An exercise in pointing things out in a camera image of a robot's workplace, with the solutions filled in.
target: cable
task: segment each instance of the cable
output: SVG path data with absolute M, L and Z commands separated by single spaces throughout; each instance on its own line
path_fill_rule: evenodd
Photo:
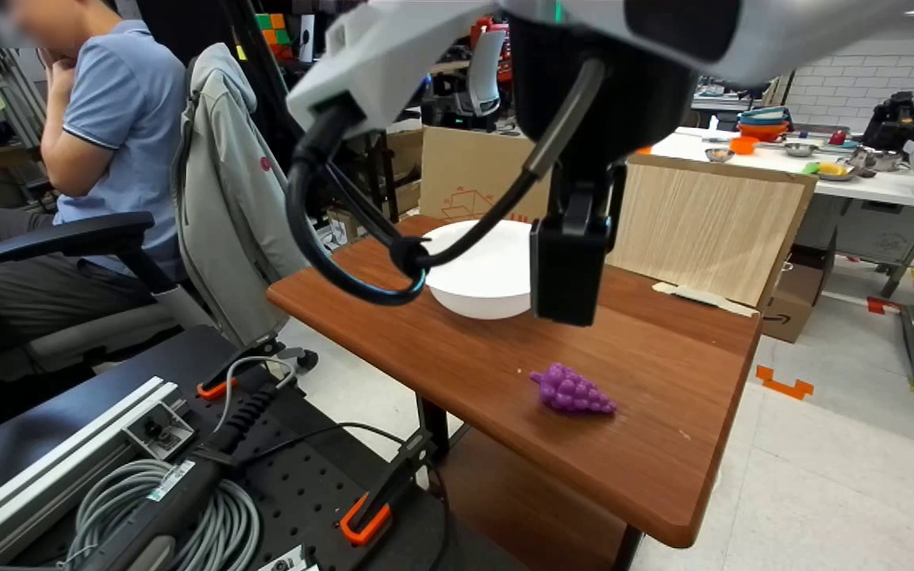
M 179 466 L 163 461 L 135 461 L 97 483 L 76 509 L 76 535 L 67 562 L 76 562 L 103 547 Z M 262 548 L 262 510 L 255 498 L 218 483 L 199 525 L 176 554 L 179 571 L 248 571 Z
M 218 432 L 218 429 L 228 423 L 235 370 L 237 370 L 243 365 L 250 365 L 250 362 L 264 362 L 264 365 L 268 365 L 268 360 L 270 360 L 270 355 L 245 355 L 245 360 L 232 362 L 232 368 L 228 368 L 228 373 L 225 373 L 225 408 L 221 408 L 221 415 L 215 419 L 213 432 Z
M 604 80 L 608 80 L 608 65 L 604 61 L 584 61 L 571 91 L 566 95 L 553 123 L 547 128 L 547 134 L 539 135 L 539 144 L 526 156 L 517 180 L 504 190 L 504 197 L 463 237 L 456 237 L 452 249 L 445 249 L 443 255 L 431 255 L 431 258 L 420 237 L 400 237 L 397 230 L 389 230 L 385 217 L 379 208 L 373 208 L 373 202 L 352 187 L 352 180 L 337 164 L 329 164 L 343 134 L 362 122 L 362 111 L 355 101 L 349 101 L 349 98 L 329 101 L 327 111 L 318 114 L 314 128 L 302 135 L 296 161 L 289 169 L 289 180 L 286 180 L 289 201 L 286 202 L 289 202 L 292 237 L 299 242 L 302 255 L 314 263 L 314 270 L 323 274 L 323 278 L 329 278 L 337 290 L 343 290 L 355 297 L 365 297 L 374 305 L 406 305 L 406 301 L 420 297 L 431 266 L 452 263 L 461 255 L 468 255 L 481 237 L 487 237 L 530 195 L 533 180 L 539 180 L 559 161 L 559 156 L 566 153 L 566 146 L 571 144 L 571 135 L 584 123 L 593 98 L 600 95 Z M 370 285 L 327 258 L 327 252 L 318 245 L 318 237 L 306 220 L 307 190 L 320 172 L 327 172 L 329 183 L 343 197 L 349 197 L 352 213 L 373 226 L 373 236 L 390 252 L 393 266 L 411 276 L 411 285 L 403 285 L 397 293 Z
M 487 237 L 533 187 L 533 180 L 547 179 L 547 172 L 559 161 L 566 146 L 575 139 L 578 128 L 584 123 L 593 98 L 608 84 L 604 61 L 584 61 L 571 91 L 561 98 L 555 117 L 550 122 L 547 134 L 533 146 L 523 161 L 523 172 L 510 183 L 510 190 L 448 252 L 431 258 L 431 266 L 452 263 L 468 255 L 481 237 Z
M 397 447 L 403 444 L 403 439 L 397 439 L 397 435 L 390 435 L 390 432 L 385 432 L 385 429 L 365 425 L 365 423 L 335 423 L 335 425 L 327 425 L 327 429 L 306 432 L 306 435 L 296 435 L 296 439 L 289 439 L 289 440 L 279 440 L 279 444 L 272 444 L 272 447 L 268 447 L 268 450 L 243 461 L 237 466 L 248 470 L 248 466 L 255 466 L 255 463 L 262 463 L 262 461 L 268 461 L 268 457 L 272 457 L 272 453 L 292 450 L 292 447 L 299 447 L 299 444 L 306 444 L 306 440 L 312 440 L 312 439 L 335 435 L 335 432 L 343 432 L 343 429 L 373 432 L 373 435 L 379 435 L 379 439 L 393 440 Z

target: wall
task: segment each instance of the wall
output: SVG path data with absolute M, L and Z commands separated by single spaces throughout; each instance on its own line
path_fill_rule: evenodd
M 840 123 L 865 134 L 891 91 L 914 91 L 914 20 L 797 71 L 786 105 L 797 123 Z

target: man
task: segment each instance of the man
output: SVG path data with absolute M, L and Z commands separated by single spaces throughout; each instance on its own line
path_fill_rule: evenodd
M 76 9 L 81 52 L 45 53 L 42 161 L 60 195 L 58 213 L 0 208 L 0 242 L 38 226 L 152 213 L 145 255 L 176 276 L 176 161 L 187 71 L 141 20 L 120 20 L 105 0 L 71 0 L 71 5 Z M 150 293 L 113 258 L 73 261 L 50 255 L 0 263 L 0 317 L 20 340 L 150 301 Z

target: floor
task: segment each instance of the floor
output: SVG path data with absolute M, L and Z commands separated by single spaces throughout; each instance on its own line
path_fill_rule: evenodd
M 914 387 L 894 313 L 865 305 L 879 285 L 840 261 L 803 335 L 760 342 L 756 365 L 812 395 L 793 399 L 750 377 L 702 539 L 687 551 L 646 539 L 634 571 L 914 568 Z M 894 301 L 914 301 L 914 276 Z M 412 395 L 389 373 L 302 325 L 284 335 L 323 355 L 306 390 L 327 415 L 417 429 Z

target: wire harness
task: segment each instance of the wire harness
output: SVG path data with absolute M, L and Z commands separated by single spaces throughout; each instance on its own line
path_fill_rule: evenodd
M 76 509 L 76 535 L 67 562 L 103 547 L 176 473 L 176 463 L 135 461 L 97 483 Z M 179 571 L 248 571 L 262 548 L 262 510 L 255 498 L 221 478 L 215 496 L 176 554 Z

